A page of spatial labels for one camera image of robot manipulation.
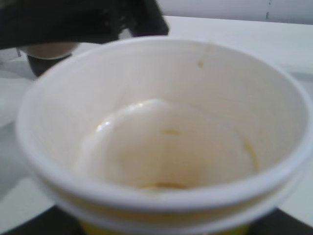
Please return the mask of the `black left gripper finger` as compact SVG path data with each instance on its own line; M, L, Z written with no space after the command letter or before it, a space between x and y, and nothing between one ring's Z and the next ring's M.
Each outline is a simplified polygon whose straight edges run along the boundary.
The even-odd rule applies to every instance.
M58 42L103 44L123 29L134 37L167 35L155 0L2 0L0 48Z

